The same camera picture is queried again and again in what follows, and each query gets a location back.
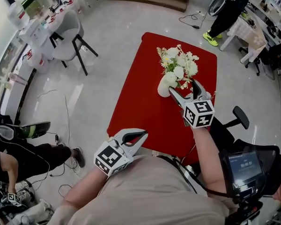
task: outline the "table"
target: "table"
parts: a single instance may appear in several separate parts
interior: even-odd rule
[[[163,68],[157,54],[157,47],[171,48],[181,44],[186,53],[191,51],[200,59],[199,72],[195,75],[212,95],[216,88],[216,55],[193,45],[154,33],[146,32],[136,53],[129,74],[119,96],[107,133],[115,135],[123,128],[142,128],[148,131],[145,148],[185,157],[195,145],[192,130],[185,127],[180,114],[181,108],[171,97],[161,97],[157,93],[163,76]],[[186,96],[189,89],[179,92]],[[196,148],[185,158],[184,164],[198,162]]]
[[[228,38],[220,47],[220,50],[223,51],[232,41],[234,36],[246,41],[249,44],[249,52],[240,60],[241,63],[244,63],[247,59],[249,59],[250,62],[253,62],[267,45],[266,38],[255,19],[255,15],[252,15],[251,19],[254,19],[256,28],[251,27],[243,18],[238,17],[227,33]]]

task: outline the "sneaker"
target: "sneaker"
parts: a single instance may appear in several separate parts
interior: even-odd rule
[[[219,35],[216,36],[216,38],[223,38],[223,35],[220,33]]]
[[[77,147],[77,148],[74,148],[73,150],[77,152],[77,154],[73,157],[77,160],[79,167],[83,168],[85,166],[85,160],[84,160],[81,148]]]
[[[208,32],[203,33],[203,38],[205,38],[212,46],[218,46],[217,41],[213,37],[211,37]]]

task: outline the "glossy floor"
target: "glossy floor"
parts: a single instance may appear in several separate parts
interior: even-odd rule
[[[186,14],[206,8],[189,5]],[[202,47],[217,55],[217,94],[215,100],[216,117],[222,122],[234,119],[232,110],[240,106],[250,120],[250,127],[245,130],[238,125],[231,129],[235,138],[258,145],[277,145],[281,149],[281,104],[278,80],[268,78],[263,71],[256,76],[255,67],[248,69],[240,63],[243,56],[238,51],[240,42],[235,40],[225,51],[212,47],[203,37],[213,17],[207,17],[202,28],[196,30],[179,22],[182,13],[158,7],[127,1],[104,1],[90,15],[83,19],[84,39],[99,54],[96,58],[91,52],[82,52],[86,68],[85,76],[75,58],[64,68],[60,62],[51,63],[46,74],[36,74],[29,88],[22,109],[21,122],[49,120],[50,131],[58,133],[67,143],[68,122],[65,98],[69,111],[70,141],[69,146],[82,148],[86,158],[86,167],[79,174],[85,175],[93,167],[93,155],[106,139],[106,129],[120,95],[125,78],[141,43],[141,36],[153,32]],[[200,25],[202,17],[193,21],[184,21]],[[32,141],[34,144],[54,143],[54,135],[47,134]],[[53,175],[61,174],[62,167],[52,171]],[[43,178],[34,177],[31,181]],[[66,167],[60,177],[48,177],[38,190],[38,195],[57,207],[62,197],[58,188],[62,184],[73,185],[79,178]],[[68,187],[62,187],[65,194]],[[262,221],[274,210],[272,200],[266,200]]]

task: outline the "white chair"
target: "white chair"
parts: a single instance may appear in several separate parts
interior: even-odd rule
[[[58,60],[61,60],[65,68],[67,67],[65,61],[71,61],[75,56],[77,56],[81,63],[82,69],[87,76],[88,73],[85,69],[79,50],[81,49],[82,45],[84,45],[91,50],[95,56],[98,56],[98,54],[82,39],[84,30],[78,15],[72,10],[66,11],[63,21],[55,31],[55,34],[56,37],[60,38],[62,41],[60,44],[55,46],[52,56]]]

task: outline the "black shoe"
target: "black shoe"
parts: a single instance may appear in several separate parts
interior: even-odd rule
[[[82,155],[81,149],[80,148],[74,148],[73,150],[77,152],[75,154],[75,156],[73,156],[73,157],[77,160],[77,163],[78,163],[79,167],[83,168],[85,166],[85,160],[84,160],[84,157]]]

